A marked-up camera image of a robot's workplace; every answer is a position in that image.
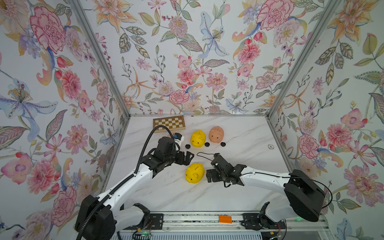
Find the yellow piggy bank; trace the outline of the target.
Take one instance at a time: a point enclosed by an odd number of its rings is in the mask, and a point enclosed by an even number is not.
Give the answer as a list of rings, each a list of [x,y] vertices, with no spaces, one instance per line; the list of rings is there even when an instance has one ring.
[[[201,148],[206,143],[206,134],[198,130],[192,134],[190,141],[193,147]]]
[[[188,166],[185,177],[187,182],[191,184],[199,183],[205,175],[205,169],[202,163],[194,163]]]

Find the pink piggy bank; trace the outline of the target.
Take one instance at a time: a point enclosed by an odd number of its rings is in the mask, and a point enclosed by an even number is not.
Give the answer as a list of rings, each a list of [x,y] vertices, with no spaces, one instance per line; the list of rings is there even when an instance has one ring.
[[[223,141],[224,135],[224,130],[219,126],[215,126],[209,132],[209,140],[212,143],[220,144]]]

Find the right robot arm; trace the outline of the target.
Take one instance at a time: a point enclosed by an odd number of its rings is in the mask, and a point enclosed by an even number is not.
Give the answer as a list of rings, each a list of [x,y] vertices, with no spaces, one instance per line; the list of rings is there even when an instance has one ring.
[[[223,182],[224,187],[239,185],[258,187],[280,194],[275,202],[264,204],[260,213],[272,222],[300,217],[317,222],[321,215],[325,192],[319,182],[310,179],[303,171],[271,173],[246,165],[228,163],[219,153],[212,154],[211,170],[206,173],[209,183]]]

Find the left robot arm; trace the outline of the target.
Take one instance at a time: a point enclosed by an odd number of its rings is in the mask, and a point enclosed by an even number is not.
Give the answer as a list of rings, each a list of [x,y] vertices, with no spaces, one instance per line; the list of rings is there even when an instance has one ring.
[[[76,220],[77,239],[109,240],[128,227],[144,228],[149,222],[150,211],[142,204],[122,210],[128,198],[141,186],[151,181],[164,168],[177,164],[188,166],[194,154],[181,151],[184,137],[176,133],[162,137],[156,148],[141,153],[137,167],[112,188],[83,199]]]

